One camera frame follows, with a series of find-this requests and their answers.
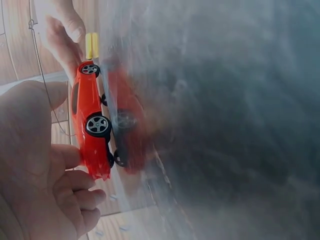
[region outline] cable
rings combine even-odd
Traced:
[[[28,23],[28,26],[29,26],[29,29],[32,31],[32,34],[33,34],[33,39],[34,39],[34,45],[35,45],[35,52],[36,52],[36,57],[38,59],[38,63],[39,63],[39,68],[40,68],[40,74],[41,74],[41,77],[42,77],[42,80],[43,80],[43,83],[44,83],[44,87],[45,87],[45,91],[46,91],[46,94],[48,96],[48,100],[49,100],[49,104],[50,104],[50,107],[53,111],[53,114],[56,118],[56,121],[60,127],[60,129],[62,130],[62,132],[67,135],[68,137],[73,137],[75,136],[75,134],[68,134],[66,133],[66,131],[62,128],[61,124],[60,124],[60,121],[58,119],[58,116],[56,114],[56,111],[53,109],[52,107],[52,104],[51,104],[51,100],[50,100],[50,96],[49,96],[49,91],[48,91],[48,88],[47,88],[47,83],[46,83],[46,80],[45,80],[45,75],[44,75],[44,71],[42,69],[42,64],[41,64],[41,61],[40,61],[40,55],[39,55],[39,50],[38,50],[38,44],[37,44],[37,39],[36,39],[36,33],[35,33],[35,30],[34,30],[34,25],[35,25],[35,21],[33,19],[31,19]]]

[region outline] red toy car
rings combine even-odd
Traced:
[[[102,63],[107,83],[107,102],[117,150],[114,161],[128,174],[143,170],[150,145],[144,109],[120,64]]]
[[[109,149],[111,121],[102,115],[97,80],[100,68],[84,61],[77,69],[71,93],[71,113],[80,152],[94,179],[110,178],[114,157]]]

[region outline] yellow toy part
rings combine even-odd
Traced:
[[[93,54],[92,54],[92,34],[87,33],[85,35],[85,58],[87,60],[92,59]]]
[[[96,32],[92,33],[92,52],[94,59],[99,58],[99,40]]]
[[[99,57],[99,39],[96,32],[85,35],[85,57],[87,60]]]

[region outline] hand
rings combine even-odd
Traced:
[[[42,43],[64,68],[71,84],[83,53],[79,42],[86,35],[84,22],[72,0],[34,0]]]
[[[47,87],[55,109],[66,100],[68,87],[61,82]],[[96,207],[106,194],[88,190],[95,182],[86,172],[68,170],[81,163],[76,147],[51,144],[52,108],[37,81],[0,96],[0,232],[12,236],[8,239],[21,239],[13,237],[19,230],[3,224],[19,223],[25,240],[76,240],[99,220]]]

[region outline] car wheel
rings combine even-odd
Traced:
[[[95,77],[97,78],[100,74],[100,68],[95,64],[87,64],[81,68],[81,73],[87,75],[95,74]]]
[[[111,133],[111,122],[101,113],[96,113],[88,118],[85,123],[85,131],[97,138],[108,137]]]
[[[120,157],[119,157],[119,153],[118,150],[114,151],[114,155],[113,155],[114,161],[115,163],[120,166],[120,167],[126,167],[127,166],[127,162],[121,161]]]
[[[105,94],[102,94],[102,97],[100,97],[100,102],[101,102],[104,106],[108,107],[107,100],[106,100],[106,95],[105,95]]]
[[[112,154],[110,152],[108,153],[107,157],[108,157],[110,169],[112,169],[112,167],[115,165],[115,158],[114,158],[114,156],[112,156]]]
[[[117,126],[121,130],[130,130],[137,124],[136,117],[128,110],[118,109],[116,116]]]

